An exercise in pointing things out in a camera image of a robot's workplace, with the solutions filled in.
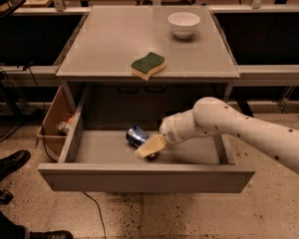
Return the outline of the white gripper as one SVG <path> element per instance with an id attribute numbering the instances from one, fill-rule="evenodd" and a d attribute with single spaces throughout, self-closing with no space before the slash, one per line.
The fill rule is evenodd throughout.
<path id="1" fill-rule="evenodd" d="M 168 144 L 179 144 L 188 139 L 199 137 L 203 129 L 196 124 L 192 110 L 177 113 L 162 120 L 160 134 L 153 134 L 135 151 L 135 156 L 145 158 L 165 148 Z"/>

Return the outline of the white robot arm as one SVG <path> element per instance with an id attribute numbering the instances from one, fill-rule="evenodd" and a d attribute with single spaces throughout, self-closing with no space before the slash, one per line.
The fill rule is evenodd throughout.
<path id="1" fill-rule="evenodd" d="M 164 118 L 158 133 L 151 135 L 135 154 L 144 158 L 167 145 L 221 134 L 240 138 L 299 174 L 298 129 L 246 116 L 212 97 L 198 100 L 191 110 Z"/>

